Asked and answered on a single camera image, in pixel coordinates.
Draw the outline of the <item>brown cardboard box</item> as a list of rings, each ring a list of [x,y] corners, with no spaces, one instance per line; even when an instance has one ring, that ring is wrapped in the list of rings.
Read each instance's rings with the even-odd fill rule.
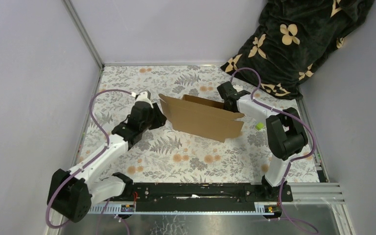
[[[192,95],[174,98],[159,94],[162,111],[172,128],[188,134],[225,142],[240,136],[242,113],[224,110],[224,104]]]

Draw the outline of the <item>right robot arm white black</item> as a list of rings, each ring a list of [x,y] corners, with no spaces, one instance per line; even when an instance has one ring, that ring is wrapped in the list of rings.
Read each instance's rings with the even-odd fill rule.
[[[291,160],[297,158],[303,147],[308,144],[308,137],[297,110],[279,110],[269,106],[251,98],[250,92],[235,89],[230,81],[219,85],[217,91],[224,100],[224,110],[265,121],[268,146],[273,157],[268,171],[261,180],[261,195],[266,201],[275,201],[285,184]]]

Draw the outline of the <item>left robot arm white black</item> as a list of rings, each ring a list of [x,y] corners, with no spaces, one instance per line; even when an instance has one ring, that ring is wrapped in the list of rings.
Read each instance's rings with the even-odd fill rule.
[[[70,168],[54,172],[47,199],[47,208],[53,209],[71,222],[79,222],[94,205],[116,197],[127,201],[132,196],[133,180],[117,172],[99,179],[103,169],[115,158],[128,152],[144,132],[164,126],[166,117],[157,103],[137,101],[131,113],[117,125],[99,147],[99,153]]]

